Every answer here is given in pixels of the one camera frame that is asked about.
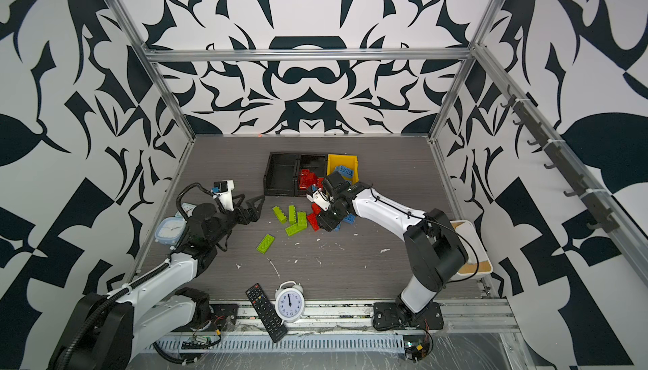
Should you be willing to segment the blue lego brick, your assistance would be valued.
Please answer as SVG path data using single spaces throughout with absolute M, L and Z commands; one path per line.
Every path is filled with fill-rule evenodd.
M 345 223 L 354 224 L 354 222 L 355 222 L 355 216 L 354 216 L 353 214 L 349 214 L 349 215 L 347 215 L 347 216 L 343 219 L 343 221 L 344 221 Z
M 339 165 L 334 169 L 335 172 L 338 172 L 341 174 L 344 178 L 347 179 L 353 179 L 354 178 L 354 171 L 352 169 L 349 169 L 343 165 Z

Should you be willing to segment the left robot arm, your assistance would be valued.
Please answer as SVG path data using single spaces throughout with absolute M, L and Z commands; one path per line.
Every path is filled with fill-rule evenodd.
M 209 295 L 187 284 L 204 273 L 238 225 L 256 223 L 264 196 L 220 196 L 165 219 L 156 232 L 172 243 L 165 260 L 132 282 L 77 302 L 49 361 L 50 369 L 125 369 L 145 348 L 185 326 L 209 320 Z

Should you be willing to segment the small green square clock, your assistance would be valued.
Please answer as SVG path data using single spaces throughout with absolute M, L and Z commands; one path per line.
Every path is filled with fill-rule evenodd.
M 182 203 L 182 210 L 185 212 L 185 214 L 188 217 L 192 216 L 192 212 L 193 212 L 195 207 L 196 206 L 194 204 L 192 204 L 192 203 L 187 203 L 187 202 Z M 183 215 L 179 211 L 175 214 L 175 216 L 177 218 L 183 218 Z

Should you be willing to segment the green lego brick left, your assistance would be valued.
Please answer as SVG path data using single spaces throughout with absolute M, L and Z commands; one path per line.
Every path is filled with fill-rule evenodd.
M 279 206 L 273 207 L 273 213 L 280 223 L 285 224 L 288 222 L 287 216 Z

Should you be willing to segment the yellow bin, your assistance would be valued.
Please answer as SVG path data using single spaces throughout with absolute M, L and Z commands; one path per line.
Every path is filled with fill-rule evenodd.
M 355 155 L 328 154 L 327 155 L 327 175 L 334 173 L 334 169 L 343 165 L 354 171 L 354 178 L 349 179 L 352 184 L 359 182 L 359 159 Z

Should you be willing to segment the lone green lego brick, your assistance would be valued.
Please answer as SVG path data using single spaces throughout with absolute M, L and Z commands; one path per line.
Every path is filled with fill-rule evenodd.
M 268 250 L 271 248 L 271 246 L 273 245 L 274 241 L 275 241 L 275 237 L 273 237 L 270 234 L 266 234 L 263 237 L 263 239 L 260 241 L 258 246 L 256 247 L 257 248 L 256 250 L 259 253 L 265 255 L 268 252 Z

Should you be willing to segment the black bin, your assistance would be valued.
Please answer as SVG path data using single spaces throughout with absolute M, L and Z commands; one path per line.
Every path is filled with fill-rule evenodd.
M 265 196 L 296 196 L 298 155 L 291 152 L 271 152 L 263 176 Z
M 317 184 L 317 181 L 327 174 L 327 161 L 328 156 L 325 153 L 302 153 L 298 155 L 295 171 L 295 194 L 297 196 L 304 196 L 306 193 L 306 188 L 300 185 L 302 171 L 308 170 L 315 175 L 314 184 Z

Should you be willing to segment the blue square clock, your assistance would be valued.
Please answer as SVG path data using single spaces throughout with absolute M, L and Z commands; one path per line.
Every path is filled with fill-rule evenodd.
M 183 218 L 165 218 L 155 230 L 155 242 L 161 245 L 176 246 L 185 233 L 187 223 Z

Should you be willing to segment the red lego brick cluster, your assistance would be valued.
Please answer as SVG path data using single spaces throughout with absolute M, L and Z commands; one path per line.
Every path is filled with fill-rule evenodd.
M 321 212 L 322 212 L 322 208 L 320 208 L 320 206 L 318 206 L 316 203 L 312 203 L 312 213 L 306 217 L 307 222 L 310 224 L 310 226 L 315 232 L 320 230 L 318 217 Z

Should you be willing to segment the black left bin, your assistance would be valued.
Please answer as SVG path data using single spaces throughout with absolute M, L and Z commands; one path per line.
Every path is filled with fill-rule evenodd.
M 265 196 L 296 196 L 298 155 L 291 152 L 271 152 L 263 176 Z

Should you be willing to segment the black remote control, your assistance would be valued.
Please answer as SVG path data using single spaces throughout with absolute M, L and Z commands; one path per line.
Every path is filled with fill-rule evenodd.
M 280 342 L 288 335 L 288 330 L 283 324 L 284 321 L 278 316 L 274 305 L 259 283 L 254 284 L 246 291 L 246 297 L 273 343 Z

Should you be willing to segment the white wooden-top tray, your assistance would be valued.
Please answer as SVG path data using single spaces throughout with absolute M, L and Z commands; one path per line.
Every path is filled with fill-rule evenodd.
M 455 220 L 451 224 L 468 253 L 467 263 L 452 277 L 452 281 L 480 279 L 491 274 L 493 267 L 475 224 L 467 220 Z

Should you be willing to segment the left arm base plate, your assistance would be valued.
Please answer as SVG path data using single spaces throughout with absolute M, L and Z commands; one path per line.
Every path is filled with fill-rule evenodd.
M 211 304 L 204 319 L 187 327 L 193 332 L 231 331 L 236 326 L 238 310 L 238 304 Z

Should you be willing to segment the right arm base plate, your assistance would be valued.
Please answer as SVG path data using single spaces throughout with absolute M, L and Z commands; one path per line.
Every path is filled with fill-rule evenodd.
M 404 304 L 374 303 L 372 326 L 376 331 L 392 331 L 406 328 L 439 331 L 445 322 L 440 305 L 428 303 L 418 314 L 413 314 Z

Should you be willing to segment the wall hook rail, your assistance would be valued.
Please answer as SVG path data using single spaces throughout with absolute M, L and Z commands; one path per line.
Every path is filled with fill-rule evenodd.
M 516 125 L 525 127 L 533 137 L 528 145 L 542 150 L 550 162 L 545 169 L 556 169 L 570 186 L 563 194 L 577 198 L 592 214 L 594 223 L 588 224 L 592 230 L 601 229 L 613 233 L 622 228 L 615 202 L 601 184 L 587 172 L 583 162 L 553 128 L 529 98 L 518 98 L 511 94 L 504 107 L 513 111 L 518 120 Z

